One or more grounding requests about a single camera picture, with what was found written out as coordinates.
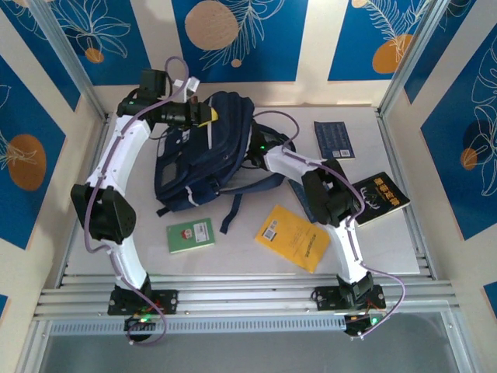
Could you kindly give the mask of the dark blue paperback book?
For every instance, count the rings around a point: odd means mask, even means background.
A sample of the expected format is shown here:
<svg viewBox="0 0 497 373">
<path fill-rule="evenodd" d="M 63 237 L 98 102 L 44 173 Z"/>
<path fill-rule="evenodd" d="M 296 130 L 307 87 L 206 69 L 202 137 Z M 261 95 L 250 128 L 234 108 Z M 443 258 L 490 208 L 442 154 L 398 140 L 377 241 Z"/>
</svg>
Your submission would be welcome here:
<svg viewBox="0 0 497 373">
<path fill-rule="evenodd" d="M 344 122 L 314 122 L 315 136 L 323 159 L 355 159 Z"/>
<path fill-rule="evenodd" d="M 290 185 L 290 188 L 294 192 L 295 196 L 297 197 L 298 201 L 300 202 L 301 207 L 304 213 L 306 214 L 309 222 L 316 223 L 318 219 L 311 212 L 311 209 L 308 204 L 308 199 L 306 198 L 304 188 L 302 187 L 302 185 L 294 180 L 288 180 L 288 183 Z"/>
</svg>

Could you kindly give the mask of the aluminium side rail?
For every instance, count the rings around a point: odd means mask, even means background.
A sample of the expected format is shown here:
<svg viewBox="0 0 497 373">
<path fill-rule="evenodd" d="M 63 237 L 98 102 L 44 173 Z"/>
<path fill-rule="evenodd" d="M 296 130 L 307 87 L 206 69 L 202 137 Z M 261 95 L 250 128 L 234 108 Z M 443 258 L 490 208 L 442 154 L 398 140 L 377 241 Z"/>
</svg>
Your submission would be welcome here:
<svg viewBox="0 0 497 373">
<path fill-rule="evenodd" d="M 106 114 L 106 119 L 102 122 L 102 125 L 98 130 L 92 132 L 90 137 L 89 145 L 85 151 L 84 158 L 82 160 L 82 165 L 79 168 L 78 177 L 76 183 L 83 183 L 92 174 L 93 170 L 99 164 L 101 154 L 103 149 L 106 147 L 107 135 L 109 128 L 112 126 L 111 122 L 113 119 L 114 112 L 110 111 Z M 68 260 L 71 255 L 72 246 L 77 239 L 78 231 L 81 228 L 81 224 L 78 220 L 78 216 L 75 215 L 74 224 L 71 227 L 71 233 L 68 236 L 67 245 L 64 248 L 63 256 L 61 258 L 61 263 L 57 268 L 57 275 L 54 280 L 54 288 L 59 288 L 62 285 L 63 276 L 65 274 L 66 268 L 68 266 Z"/>
<path fill-rule="evenodd" d="M 433 261 L 426 244 L 426 238 L 422 232 L 422 227 L 416 216 L 414 209 L 414 197 L 408 189 L 407 179 L 405 177 L 404 170 L 402 168 L 401 158 L 395 147 L 393 136 L 388 127 L 388 122 L 376 112 L 377 124 L 381 133 L 381 138 L 384 143 L 384 148 L 388 157 L 388 162 L 393 173 L 392 178 L 394 179 L 396 185 L 399 189 L 410 199 L 410 204 L 403 208 L 403 214 L 405 216 L 406 224 L 408 227 L 408 232 L 412 241 L 412 245 L 415 251 L 417 259 L 423 262 L 422 272 L 428 272 L 427 276 L 433 280 L 438 279 L 438 273 L 436 268 L 433 266 Z"/>
</svg>

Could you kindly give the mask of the black book with gold title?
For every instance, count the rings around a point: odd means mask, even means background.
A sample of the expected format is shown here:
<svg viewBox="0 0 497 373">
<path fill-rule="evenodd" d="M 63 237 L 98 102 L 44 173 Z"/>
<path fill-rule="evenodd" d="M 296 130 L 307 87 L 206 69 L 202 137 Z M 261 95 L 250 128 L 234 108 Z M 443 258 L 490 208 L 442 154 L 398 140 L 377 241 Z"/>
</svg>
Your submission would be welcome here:
<svg viewBox="0 0 497 373">
<path fill-rule="evenodd" d="M 376 221 L 411 203 L 386 172 L 377 173 L 354 183 L 353 186 L 365 203 L 364 211 L 356 218 L 358 226 Z"/>
</svg>

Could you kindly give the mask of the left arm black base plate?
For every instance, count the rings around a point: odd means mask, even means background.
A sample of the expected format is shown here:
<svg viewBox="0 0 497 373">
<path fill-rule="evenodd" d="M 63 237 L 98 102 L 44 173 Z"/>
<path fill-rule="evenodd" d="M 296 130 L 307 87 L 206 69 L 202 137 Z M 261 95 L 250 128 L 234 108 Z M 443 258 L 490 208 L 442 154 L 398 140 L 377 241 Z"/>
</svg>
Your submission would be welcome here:
<svg viewBox="0 0 497 373">
<path fill-rule="evenodd" d="M 155 303 L 164 314 L 176 314 L 178 305 L 178 294 L 176 290 L 152 290 L 148 298 Z M 132 290 L 114 288 L 110 294 L 108 315 L 157 315 L 158 312 L 142 297 Z"/>
</svg>

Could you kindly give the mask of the left aluminium side rail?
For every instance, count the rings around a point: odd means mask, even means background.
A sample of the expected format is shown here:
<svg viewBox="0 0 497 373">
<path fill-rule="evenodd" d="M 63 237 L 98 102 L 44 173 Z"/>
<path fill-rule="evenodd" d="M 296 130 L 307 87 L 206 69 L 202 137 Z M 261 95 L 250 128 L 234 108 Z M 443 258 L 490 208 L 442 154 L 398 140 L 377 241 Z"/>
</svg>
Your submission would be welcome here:
<svg viewBox="0 0 497 373">
<path fill-rule="evenodd" d="M 76 183 L 83 183 L 92 174 L 93 170 L 99 164 L 101 154 L 103 149 L 106 147 L 107 135 L 109 128 L 112 126 L 111 122 L 113 119 L 114 112 L 110 111 L 106 114 L 106 119 L 102 122 L 102 125 L 98 130 L 92 132 L 90 137 L 89 145 L 85 151 L 84 158 L 82 160 L 82 165 L 79 168 L 78 177 Z M 71 233 L 68 236 L 67 245 L 64 248 L 63 256 L 61 258 L 61 263 L 57 268 L 57 275 L 54 280 L 54 288 L 59 288 L 62 285 L 63 276 L 65 274 L 66 268 L 68 266 L 68 260 L 71 255 L 72 246 L 77 239 L 78 231 L 81 228 L 81 224 L 78 220 L 78 216 L 75 215 L 74 224 L 71 227 Z"/>
</svg>

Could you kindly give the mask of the right aluminium corner post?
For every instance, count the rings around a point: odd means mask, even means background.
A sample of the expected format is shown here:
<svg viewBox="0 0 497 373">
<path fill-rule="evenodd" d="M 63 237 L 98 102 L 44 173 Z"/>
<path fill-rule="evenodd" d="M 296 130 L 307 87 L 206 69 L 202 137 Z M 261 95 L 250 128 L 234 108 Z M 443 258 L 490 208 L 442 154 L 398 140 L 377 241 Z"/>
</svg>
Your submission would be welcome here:
<svg viewBox="0 0 497 373">
<path fill-rule="evenodd" d="M 408 50 L 394 73 L 377 108 L 380 119 L 387 117 L 399 96 L 412 105 L 454 38 L 454 20 L 449 16 L 451 0 L 430 0 Z"/>
</svg>

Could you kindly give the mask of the small green book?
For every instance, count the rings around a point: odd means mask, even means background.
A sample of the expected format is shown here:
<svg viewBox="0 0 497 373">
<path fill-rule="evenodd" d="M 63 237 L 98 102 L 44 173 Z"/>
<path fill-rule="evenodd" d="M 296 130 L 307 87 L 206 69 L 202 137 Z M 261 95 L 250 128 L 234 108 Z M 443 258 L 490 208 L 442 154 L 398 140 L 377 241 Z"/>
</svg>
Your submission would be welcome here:
<svg viewBox="0 0 497 373">
<path fill-rule="evenodd" d="M 215 243 L 210 218 L 170 225 L 166 228 L 166 237 L 171 254 L 212 246 Z"/>
</svg>

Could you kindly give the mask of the navy blue student backpack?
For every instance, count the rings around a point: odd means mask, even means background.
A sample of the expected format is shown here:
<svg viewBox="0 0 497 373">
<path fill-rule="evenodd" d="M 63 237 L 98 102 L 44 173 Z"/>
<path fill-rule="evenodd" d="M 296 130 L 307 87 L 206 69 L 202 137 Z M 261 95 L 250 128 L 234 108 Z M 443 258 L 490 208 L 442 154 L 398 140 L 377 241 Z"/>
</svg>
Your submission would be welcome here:
<svg viewBox="0 0 497 373">
<path fill-rule="evenodd" d="M 155 165 L 155 197 L 162 203 L 157 216 L 199 207 L 220 195 L 233 196 L 220 231 L 226 233 L 236 217 L 242 197 L 247 193 L 271 190 L 281 185 L 284 176 L 271 174 L 254 183 L 228 188 L 236 172 L 248 161 L 254 103 L 236 92 L 216 92 L 205 100 L 218 119 L 189 131 L 170 129 L 162 139 Z"/>
</svg>

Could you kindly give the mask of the aluminium front frame rail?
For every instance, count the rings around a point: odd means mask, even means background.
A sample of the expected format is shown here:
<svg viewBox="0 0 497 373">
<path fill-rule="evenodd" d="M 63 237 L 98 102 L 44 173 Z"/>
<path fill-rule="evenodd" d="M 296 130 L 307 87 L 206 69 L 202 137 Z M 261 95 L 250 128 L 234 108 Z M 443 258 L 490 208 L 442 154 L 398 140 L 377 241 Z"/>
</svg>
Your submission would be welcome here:
<svg viewBox="0 0 497 373">
<path fill-rule="evenodd" d="M 459 305 L 452 284 L 427 276 L 404 277 L 400 285 L 376 278 L 389 306 L 402 292 L 403 311 L 434 311 Z M 303 315 L 315 314 L 311 293 L 338 282 L 331 274 L 315 275 L 165 275 L 151 277 L 154 289 L 179 293 L 177 316 Z M 104 319 L 114 279 L 102 276 L 65 276 L 59 288 L 45 288 L 37 301 L 35 320 Z"/>
</svg>

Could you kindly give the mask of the yellow paperback book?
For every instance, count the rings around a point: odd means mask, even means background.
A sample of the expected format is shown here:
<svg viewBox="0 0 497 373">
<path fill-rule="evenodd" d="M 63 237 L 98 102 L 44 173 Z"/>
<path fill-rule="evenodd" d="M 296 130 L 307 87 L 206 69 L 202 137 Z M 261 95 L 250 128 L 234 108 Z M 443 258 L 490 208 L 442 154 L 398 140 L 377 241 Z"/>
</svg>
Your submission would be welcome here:
<svg viewBox="0 0 497 373">
<path fill-rule="evenodd" d="M 280 205 L 272 209 L 255 241 L 312 274 L 331 242 L 326 230 Z"/>
</svg>

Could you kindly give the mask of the aluminium corner post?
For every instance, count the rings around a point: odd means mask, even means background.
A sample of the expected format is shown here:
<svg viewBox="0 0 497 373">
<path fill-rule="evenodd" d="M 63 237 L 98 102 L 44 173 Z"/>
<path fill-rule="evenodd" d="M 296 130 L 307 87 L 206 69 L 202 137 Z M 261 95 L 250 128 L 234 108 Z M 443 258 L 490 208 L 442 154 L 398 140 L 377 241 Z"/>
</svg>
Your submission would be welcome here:
<svg viewBox="0 0 497 373">
<path fill-rule="evenodd" d="M 95 114 L 102 121 L 106 121 L 107 113 L 96 95 L 93 84 L 49 5 L 44 0 L 26 0 L 26 3 L 78 91 Z"/>
<path fill-rule="evenodd" d="M 454 38 L 454 20 L 449 16 L 451 0 L 430 0 L 408 50 L 394 73 L 377 108 L 380 119 L 387 117 L 399 96 L 412 105 Z"/>
</svg>

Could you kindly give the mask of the left aluminium corner post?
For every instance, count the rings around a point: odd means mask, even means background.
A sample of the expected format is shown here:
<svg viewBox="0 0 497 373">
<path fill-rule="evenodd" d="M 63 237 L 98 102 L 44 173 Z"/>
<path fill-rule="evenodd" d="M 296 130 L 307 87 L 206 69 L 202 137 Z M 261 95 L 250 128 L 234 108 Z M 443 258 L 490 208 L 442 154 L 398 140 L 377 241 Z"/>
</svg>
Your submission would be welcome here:
<svg viewBox="0 0 497 373">
<path fill-rule="evenodd" d="M 102 121 L 106 121 L 107 113 L 96 95 L 93 84 L 49 5 L 44 0 L 26 0 L 26 3 L 78 91 L 95 114 Z"/>
</svg>

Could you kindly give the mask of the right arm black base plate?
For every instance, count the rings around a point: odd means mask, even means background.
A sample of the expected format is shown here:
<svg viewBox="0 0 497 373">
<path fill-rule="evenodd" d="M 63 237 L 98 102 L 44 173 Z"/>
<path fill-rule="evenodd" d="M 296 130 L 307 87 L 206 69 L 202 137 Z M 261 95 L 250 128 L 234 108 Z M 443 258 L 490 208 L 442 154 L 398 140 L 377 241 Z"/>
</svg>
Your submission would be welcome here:
<svg viewBox="0 0 497 373">
<path fill-rule="evenodd" d="M 318 311 L 359 311 L 368 307 L 383 311 L 387 308 L 383 289 L 377 284 L 357 300 L 353 300 L 353 296 L 340 286 L 316 287 L 311 293 L 311 299 L 316 303 Z"/>
</svg>

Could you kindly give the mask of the right aluminium side rail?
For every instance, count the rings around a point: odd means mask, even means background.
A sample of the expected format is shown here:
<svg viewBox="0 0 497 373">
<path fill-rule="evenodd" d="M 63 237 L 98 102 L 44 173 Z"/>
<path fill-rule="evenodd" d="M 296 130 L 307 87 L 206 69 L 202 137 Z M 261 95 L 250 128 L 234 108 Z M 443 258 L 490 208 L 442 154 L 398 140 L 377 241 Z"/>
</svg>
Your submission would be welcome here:
<svg viewBox="0 0 497 373">
<path fill-rule="evenodd" d="M 393 136 L 388 127 L 388 122 L 376 112 L 377 124 L 381 133 L 381 138 L 384 143 L 384 148 L 388 157 L 388 162 L 393 173 L 392 178 L 394 179 L 396 185 L 399 189 L 410 199 L 410 204 L 403 208 L 403 214 L 405 216 L 406 224 L 408 227 L 408 232 L 412 241 L 412 245 L 415 251 L 417 259 L 423 262 L 422 272 L 428 272 L 427 276 L 433 280 L 438 279 L 438 273 L 436 268 L 433 266 L 433 261 L 426 244 L 426 238 L 422 232 L 422 227 L 416 216 L 414 209 L 414 197 L 408 189 L 407 179 L 405 177 L 404 170 L 402 168 L 401 158 L 395 147 Z"/>
</svg>

